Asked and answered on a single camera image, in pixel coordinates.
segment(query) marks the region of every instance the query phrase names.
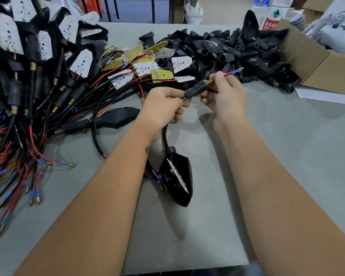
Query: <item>gray table surface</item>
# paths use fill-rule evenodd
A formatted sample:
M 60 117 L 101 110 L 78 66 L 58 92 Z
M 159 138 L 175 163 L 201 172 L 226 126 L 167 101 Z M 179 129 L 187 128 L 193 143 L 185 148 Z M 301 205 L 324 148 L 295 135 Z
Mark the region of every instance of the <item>gray table surface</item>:
M 198 33 L 236 26 L 103 23 L 111 44 L 133 47 L 153 31 L 155 39 L 176 29 Z M 345 232 L 345 105 L 300 99 L 262 82 L 244 85 L 248 118 L 274 155 Z M 141 107 L 135 95 L 115 107 Z M 255 260 L 246 233 L 229 164 L 212 130 L 213 115 L 193 98 L 182 121 L 169 126 L 167 139 L 189 157 L 194 193 L 188 208 L 144 180 L 134 217 L 124 274 L 247 264 Z M 99 130 L 109 154 L 128 126 Z M 90 133 L 55 138 L 46 154 L 75 168 L 52 167 L 43 174 L 43 203 L 23 198 L 0 238 L 0 276 L 11 275 L 55 219 L 82 189 L 103 160 Z M 152 165 L 163 159 L 161 140 L 150 150 Z

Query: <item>cardboard box flap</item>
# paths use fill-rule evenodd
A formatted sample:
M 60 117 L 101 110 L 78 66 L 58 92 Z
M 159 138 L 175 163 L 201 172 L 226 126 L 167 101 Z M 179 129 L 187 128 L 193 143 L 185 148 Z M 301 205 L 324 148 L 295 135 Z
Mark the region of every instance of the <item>cardboard box flap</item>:
M 276 30 L 289 28 L 289 33 L 280 45 L 280 50 L 285 53 L 287 63 L 291 63 L 291 69 L 297 73 L 304 82 L 313 71 L 328 56 L 327 51 L 318 43 L 305 36 L 290 23 L 281 19 Z
M 303 5 L 304 9 L 325 12 L 334 0 L 307 0 Z
M 302 85 L 345 94 L 345 55 L 329 52 Z

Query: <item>person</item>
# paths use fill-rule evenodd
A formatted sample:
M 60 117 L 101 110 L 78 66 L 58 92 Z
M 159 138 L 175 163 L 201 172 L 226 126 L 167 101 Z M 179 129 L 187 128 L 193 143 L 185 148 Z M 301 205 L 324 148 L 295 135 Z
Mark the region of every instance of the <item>person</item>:
M 345 275 L 345 234 L 267 148 L 232 75 L 211 75 L 202 102 L 215 114 L 246 227 L 265 275 Z M 154 88 L 110 157 L 14 275 L 120 275 L 149 147 L 183 114 L 184 92 Z

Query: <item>person's right hand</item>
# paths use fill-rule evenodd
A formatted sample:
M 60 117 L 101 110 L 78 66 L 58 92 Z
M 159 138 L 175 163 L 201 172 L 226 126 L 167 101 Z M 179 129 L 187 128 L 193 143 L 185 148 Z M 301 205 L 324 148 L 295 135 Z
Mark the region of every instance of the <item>person's right hand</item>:
M 239 80 L 233 76 L 224 76 L 222 72 L 211 74 L 210 84 L 214 92 L 204 91 L 202 102 L 215 114 L 213 129 L 216 133 L 235 122 L 246 121 L 246 92 Z

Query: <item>water bottle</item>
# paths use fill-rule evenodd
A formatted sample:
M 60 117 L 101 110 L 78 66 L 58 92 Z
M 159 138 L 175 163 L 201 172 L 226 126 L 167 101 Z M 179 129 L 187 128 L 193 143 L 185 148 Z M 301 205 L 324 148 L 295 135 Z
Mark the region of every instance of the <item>water bottle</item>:
M 263 23 L 265 22 L 265 19 L 268 15 L 268 12 L 270 10 L 272 0 L 254 0 L 252 11 L 255 13 L 259 29 L 262 28 Z
M 266 20 L 263 23 L 263 31 L 274 30 L 291 6 L 293 0 L 273 0 Z

